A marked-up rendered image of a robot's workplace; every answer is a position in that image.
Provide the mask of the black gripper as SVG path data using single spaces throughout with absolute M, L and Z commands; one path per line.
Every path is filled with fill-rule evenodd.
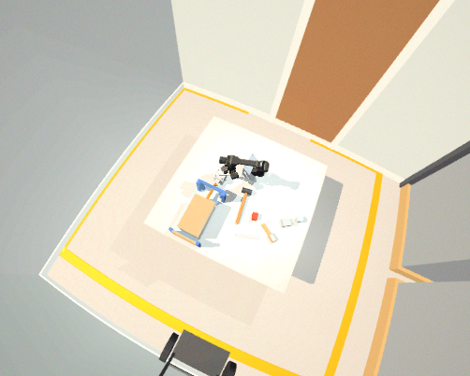
M 229 169 L 229 174 L 232 180 L 239 178 L 239 174 L 236 172 L 236 166 L 229 166 Z

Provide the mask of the hammer with grey head and wooden handle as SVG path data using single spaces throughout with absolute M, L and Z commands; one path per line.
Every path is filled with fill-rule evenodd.
M 239 221 L 241 219 L 241 216 L 242 216 L 242 210 L 243 210 L 243 207 L 244 207 L 244 203 L 245 203 L 245 200 L 247 198 L 247 195 L 251 195 L 252 194 L 252 191 L 251 189 L 248 189 L 248 188 L 242 188 L 242 193 L 244 193 L 244 196 L 243 196 L 243 199 L 242 199 L 242 204 L 241 204 L 241 207 L 240 207 L 240 210 L 239 210 L 239 213 L 238 213 L 238 217 L 237 217 L 237 220 L 236 220 L 236 223 L 235 224 L 239 224 Z

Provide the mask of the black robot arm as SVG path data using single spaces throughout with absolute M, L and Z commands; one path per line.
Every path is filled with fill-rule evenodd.
M 262 166 L 260 166 L 260 162 L 262 162 Z M 253 169 L 251 173 L 254 176 L 258 176 L 258 177 L 263 177 L 265 173 L 269 172 L 269 168 L 270 168 L 269 161 L 247 160 L 247 159 L 239 158 L 238 156 L 234 154 L 227 155 L 227 157 L 220 156 L 218 164 L 224 164 L 223 166 L 220 167 L 220 169 L 222 170 L 224 174 L 227 174 L 230 171 L 229 166 L 237 166 L 237 165 L 252 166 Z

